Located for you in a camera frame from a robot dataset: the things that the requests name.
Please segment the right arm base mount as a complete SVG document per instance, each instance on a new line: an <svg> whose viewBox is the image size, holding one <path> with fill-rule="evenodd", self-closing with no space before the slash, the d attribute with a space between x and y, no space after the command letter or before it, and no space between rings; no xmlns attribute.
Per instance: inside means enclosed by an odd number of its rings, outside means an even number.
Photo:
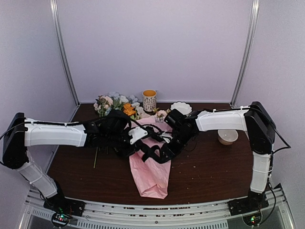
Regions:
<svg viewBox="0 0 305 229"><path fill-rule="evenodd" d="M257 202L256 200L249 200L248 198L234 199L229 201L228 208L231 216L245 214L253 211L258 211L269 206L267 200Z"/></svg>

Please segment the pink wrapping paper sheet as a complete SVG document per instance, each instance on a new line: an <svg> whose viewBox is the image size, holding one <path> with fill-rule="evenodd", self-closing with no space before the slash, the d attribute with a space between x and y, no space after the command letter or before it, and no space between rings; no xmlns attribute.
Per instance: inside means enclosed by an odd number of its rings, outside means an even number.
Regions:
<svg viewBox="0 0 305 229"><path fill-rule="evenodd" d="M152 124L161 130L170 132L172 130L165 122L156 122L155 116L146 117L137 121L138 123ZM147 146L163 146L165 142L157 142L151 138L142 140ZM164 199L168 195L168 183L171 170L171 161L159 164L152 158L142 161L143 152L138 151L129 157L129 164L133 180L139 195L146 198Z"/></svg>

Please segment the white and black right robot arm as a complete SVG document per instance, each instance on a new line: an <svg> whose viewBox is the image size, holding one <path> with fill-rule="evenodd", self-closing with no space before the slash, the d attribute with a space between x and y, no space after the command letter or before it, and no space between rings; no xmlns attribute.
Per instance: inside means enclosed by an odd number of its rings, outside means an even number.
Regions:
<svg viewBox="0 0 305 229"><path fill-rule="evenodd" d="M199 132L212 130L239 130L247 133L253 153L253 175L250 190L253 192L244 200L247 210L255 210L263 202L262 193L271 173L271 154L275 142L275 123L258 102L247 107L231 110L198 110L183 115L173 109L165 120L173 131L173 138L160 149L161 161L166 162L181 153L187 142Z"/></svg>

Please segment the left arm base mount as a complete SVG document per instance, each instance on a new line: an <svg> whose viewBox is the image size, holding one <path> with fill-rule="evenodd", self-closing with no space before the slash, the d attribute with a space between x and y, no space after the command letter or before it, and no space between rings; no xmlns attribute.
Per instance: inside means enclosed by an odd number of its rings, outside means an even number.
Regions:
<svg viewBox="0 0 305 229"><path fill-rule="evenodd" d="M46 200L43 207L60 214L81 217L84 212L85 203L79 200L66 199L64 203L52 204Z"/></svg>

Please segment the orange fake flower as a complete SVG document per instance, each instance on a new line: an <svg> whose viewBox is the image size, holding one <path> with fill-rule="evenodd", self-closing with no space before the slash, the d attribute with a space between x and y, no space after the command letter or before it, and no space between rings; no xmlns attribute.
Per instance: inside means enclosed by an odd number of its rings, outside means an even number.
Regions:
<svg viewBox="0 0 305 229"><path fill-rule="evenodd" d="M136 115L135 108L132 107L132 105L130 103L125 103L123 105L123 112L128 116Z"/></svg>

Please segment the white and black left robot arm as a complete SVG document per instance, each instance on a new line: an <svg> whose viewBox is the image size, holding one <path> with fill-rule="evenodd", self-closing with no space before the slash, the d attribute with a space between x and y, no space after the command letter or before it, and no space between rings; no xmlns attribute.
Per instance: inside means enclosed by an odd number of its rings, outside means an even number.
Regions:
<svg viewBox="0 0 305 229"><path fill-rule="evenodd" d="M3 141L1 163L18 171L58 212L64 212L69 204L59 183L48 176L31 154L33 148L40 151L54 146L78 148L101 147L102 144L122 148L125 154L134 153L138 144L150 131L121 111L111 111L108 116L86 121L54 122L27 118L16 113Z"/></svg>

